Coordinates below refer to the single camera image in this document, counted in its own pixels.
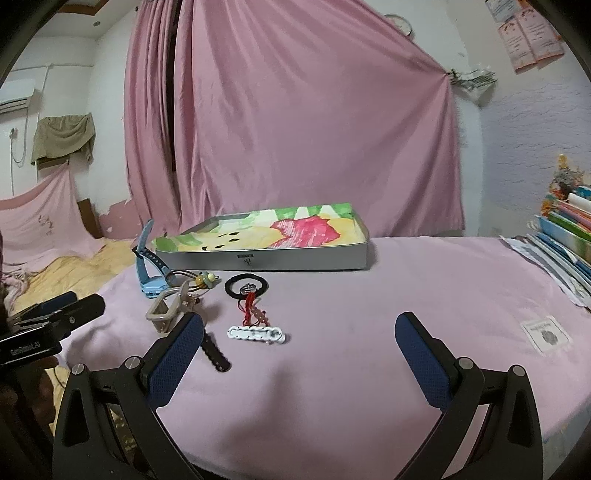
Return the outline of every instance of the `label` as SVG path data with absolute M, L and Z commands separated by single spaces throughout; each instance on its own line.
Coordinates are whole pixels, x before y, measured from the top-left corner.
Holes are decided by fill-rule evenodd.
M 31 350 L 36 350 L 41 346 L 39 342 L 29 343 L 28 345 L 23 345 L 13 350 L 10 350 L 10 354 L 12 356 L 22 355 L 23 353 L 30 352 Z
M 534 320 L 521 324 L 531 344 L 542 355 L 561 350 L 570 343 L 572 339 L 552 316 L 543 320 Z

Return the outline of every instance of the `towel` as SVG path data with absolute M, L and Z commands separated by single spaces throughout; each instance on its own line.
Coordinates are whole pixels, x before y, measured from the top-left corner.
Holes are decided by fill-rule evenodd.
M 90 160 L 94 139 L 95 123 L 92 113 L 47 116 L 37 124 L 31 164 L 37 163 L 37 167 L 41 167 L 44 163 L 78 151 Z
M 4 307 L 9 314 L 12 313 L 17 298 L 28 290 L 31 276 L 32 274 L 25 270 L 16 270 L 0 276 L 0 284 L 4 286 L 6 292 Z

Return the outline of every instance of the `white bracelet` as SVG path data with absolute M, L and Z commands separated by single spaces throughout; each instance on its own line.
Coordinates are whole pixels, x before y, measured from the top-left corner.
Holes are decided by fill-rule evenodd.
M 230 327 L 228 337 L 236 340 L 252 340 L 254 342 L 283 343 L 285 334 L 279 327 Z

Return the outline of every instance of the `brown towel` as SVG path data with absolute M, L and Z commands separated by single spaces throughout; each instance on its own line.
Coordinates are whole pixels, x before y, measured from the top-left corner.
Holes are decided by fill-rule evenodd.
M 87 160 L 92 158 L 95 139 L 95 123 L 88 115 L 47 116 L 39 120 L 33 139 L 31 163 L 41 164 L 57 158 L 82 152 Z

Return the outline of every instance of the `pink curtain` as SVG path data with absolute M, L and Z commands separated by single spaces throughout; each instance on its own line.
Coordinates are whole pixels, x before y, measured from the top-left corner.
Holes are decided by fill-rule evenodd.
M 172 182 L 166 66 L 176 0 L 142 2 L 125 69 L 125 157 L 131 196 L 154 235 L 177 234 L 180 209 Z
M 464 227 L 446 72 L 362 0 L 184 1 L 174 88 L 183 229 L 337 202 L 373 236 Z

